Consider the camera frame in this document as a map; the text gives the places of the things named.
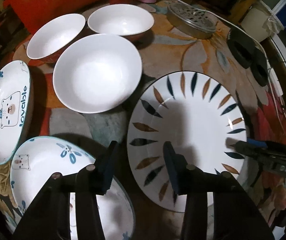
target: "round metal container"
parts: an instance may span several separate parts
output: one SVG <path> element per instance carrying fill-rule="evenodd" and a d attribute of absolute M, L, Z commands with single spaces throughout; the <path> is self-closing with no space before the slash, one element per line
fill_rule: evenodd
<path fill-rule="evenodd" d="M 206 13 L 180 2 L 169 4 L 166 16 L 181 32 L 198 39 L 208 39 L 216 30 L 215 24 Z"/>

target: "perforated metal lid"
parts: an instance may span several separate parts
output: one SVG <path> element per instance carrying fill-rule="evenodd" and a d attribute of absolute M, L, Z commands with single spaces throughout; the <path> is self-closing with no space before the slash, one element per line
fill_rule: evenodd
<path fill-rule="evenodd" d="M 168 10 L 197 30 L 209 33 L 214 33 L 216 30 L 214 23 L 207 17 L 206 13 L 195 7 L 173 2 L 168 6 Z"/>

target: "plate with bear design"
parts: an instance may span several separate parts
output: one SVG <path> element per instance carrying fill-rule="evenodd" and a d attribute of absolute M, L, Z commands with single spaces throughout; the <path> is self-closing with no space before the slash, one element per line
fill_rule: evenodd
<path fill-rule="evenodd" d="M 192 71 L 174 72 L 152 83 L 136 104 L 127 135 L 134 178 L 153 202 L 184 212 L 186 195 L 176 195 L 163 158 L 164 142 L 187 163 L 208 173 L 229 171 L 237 178 L 244 157 L 233 140 L 246 141 L 242 113 L 215 79 Z M 208 205 L 213 194 L 208 193 Z"/>
<path fill-rule="evenodd" d="M 25 62 L 0 70 L 0 164 L 9 161 L 25 141 L 33 112 L 33 84 Z"/>
<path fill-rule="evenodd" d="M 14 155 L 10 171 L 13 196 L 21 213 L 24 215 L 53 173 L 60 172 L 63 176 L 77 173 L 94 162 L 94 157 L 83 149 L 56 137 L 38 136 L 24 142 Z M 135 226 L 134 209 L 115 177 L 107 193 L 96 198 L 105 239 L 130 239 Z M 71 240 L 77 240 L 75 208 L 75 193 L 71 193 Z"/>

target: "floral tablecloth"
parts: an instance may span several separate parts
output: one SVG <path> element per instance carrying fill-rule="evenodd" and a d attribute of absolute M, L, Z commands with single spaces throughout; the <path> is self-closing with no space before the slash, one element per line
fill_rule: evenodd
<path fill-rule="evenodd" d="M 30 68 L 34 84 L 34 111 L 28 138 L 37 135 L 54 135 L 71 141 L 93 155 L 100 154 L 111 140 L 122 143 L 122 151 L 116 168 L 116 177 L 128 192 L 136 214 L 133 239 L 177 239 L 180 235 L 183 215 L 165 210 L 149 200 L 136 184 L 127 160 L 124 143 L 131 112 L 143 90 L 155 79 L 182 70 L 198 71 L 216 79 L 238 102 L 247 125 L 247 135 L 258 140 L 271 140 L 286 144 L 286 120 L 281 115 L 285 133 L 280 126 L 269 88 L 261 87 L 250 69 L 244 69 L 234 59 L 226 43 L 229 28 L 218 21 L 217 30 L 209 40 L 198 40 L 174 28 L 166 18 L 168 0 L 141 7 L 153 14 L 155 24 L 145 37 L 136 42 L 143 61 L 143 76 L 133 95 L 121 106 L 101 114 L 80 114 L 67 109 L 56 97 L 52 75 L 54 65 L 40 60 L 30 60 L 26 48 L 31 35 L 20 42 L 13 51 L 4 55 L 0 69 L 13 60 L 23 60 Z M 87 18 L 100 5 L 83 12 Z M 280 102 L 277 102 L 280 113 Z M 11 231 L 20 220 L 9 179 L 11 163 L 0 165 L 0 210 Z M 263 172 L 256 183 L 258 172 L 254 161 L 248 160 L 239 176 L 240 183 L 271 222 L 278 209 L 286 206 L 284 199 L 274 195 L 264 196 L 265 189 L 280 191 L 284 179 Z M 211 237 L 213 209 L 209 208 Z"/>

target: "white plate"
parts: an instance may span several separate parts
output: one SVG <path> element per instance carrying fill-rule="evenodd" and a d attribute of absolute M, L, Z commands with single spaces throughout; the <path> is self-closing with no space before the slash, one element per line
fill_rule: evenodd
<path fill-rule="evenodd" d="M 80 171 L 94 158 L 70 142 L 50 136 L 38 136 L 21 145 L 11 164 L 14 199 L 24 214 L 36 194 L 54 172 L 63 175 Z M 112 180 L 104 196 L 97 196 L 99 214 L 107 240 L 123 240 L 134 231 L 134 209 L 122 185 Z M 70 196 L 71 240 L 77 240 L 75 193 Z"/>
<path fill-rule="evenodd" d="M 33 84 L 25 62 L 15 60 L 0 70 L 0 164 L 24 142 L 33 112 Z"/>
<path fill-rule="evenodd" d="M 141 7 L 131 4 L 113 4 L 93 12 L 87 24 L 96 33 L 128 36 L 149 30 L 154 24 L 154 18 Z"/>
<path fill-rule="evenodd" d="M 141 56 L 131 42 L 113 34 L 95 34 L 62 53 L 54 68 L 53 87 L 66 107 L 100 113 L 125 101 L 141 75 Z"/>
<path fill-rule="evenodd" d="M 153 202 L 184 212 L 186 195 L 175 195 L 169 183 L 164 142 L 205 172 L 228 170 L 237 177 L 244 158 L 227 147 L 227 138 L 246 141 L 243 117 L 230 93 L 204 74 L 171 73 L 148 87 L 134 108 L 127 136 L 130 167 Z"/>
<path fill-rule="evenodd" d="M 84 16 L 77 13 L 62 15 L 49 21 L 29 41 L 27 56 L 30 59 L 40 59 L 53 54 L 72 41 L 84 25 Z"/>

